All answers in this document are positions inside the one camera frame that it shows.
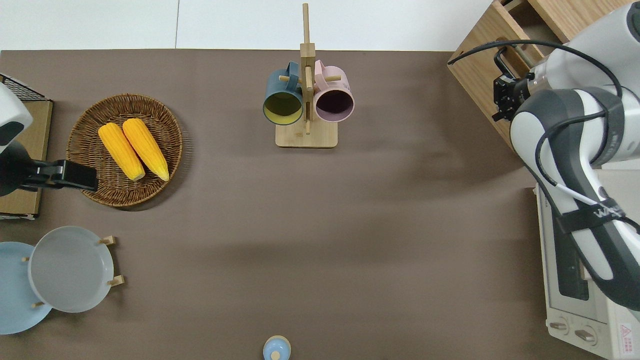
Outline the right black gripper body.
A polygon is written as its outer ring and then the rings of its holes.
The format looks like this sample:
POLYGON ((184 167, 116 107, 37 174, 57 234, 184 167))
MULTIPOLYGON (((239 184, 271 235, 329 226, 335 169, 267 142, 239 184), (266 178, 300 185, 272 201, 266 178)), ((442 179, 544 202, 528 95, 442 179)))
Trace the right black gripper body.
POLYGON ((513 120, 519 107, 530 98, 530 82, 534 79, 534 73, 527 73, 521 79, 503 73, 493 80, 493 102, 496 105, 496 113, 492 115, 494 122, 513 120))

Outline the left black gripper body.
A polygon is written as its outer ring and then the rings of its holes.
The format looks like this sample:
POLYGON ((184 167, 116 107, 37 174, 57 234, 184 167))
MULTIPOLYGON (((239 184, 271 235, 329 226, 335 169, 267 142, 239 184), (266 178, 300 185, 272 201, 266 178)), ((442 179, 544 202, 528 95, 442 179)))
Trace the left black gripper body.
POLYGON ((98 187, 98 171, 95 168, 68 159, 32 160, 32 164, 27 167, 26 177, 20 184, 21 190, 31 192, 46 188, 96 192, 98 187))

